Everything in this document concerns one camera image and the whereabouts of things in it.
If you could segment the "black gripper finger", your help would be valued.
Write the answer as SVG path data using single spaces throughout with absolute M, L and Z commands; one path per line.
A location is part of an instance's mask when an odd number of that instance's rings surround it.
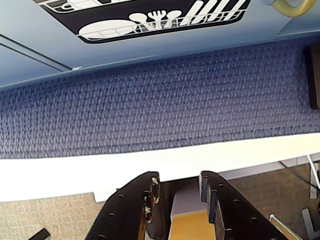
M 216 172 L 199 175 L 200 200 L 217 240 L 285 240 L 286 237 L 232 184 Z
M 111 195 L 102 206 L 86 240 L 143 240 L 153 208 L 160 203 L 160 175 L 147 171 Z

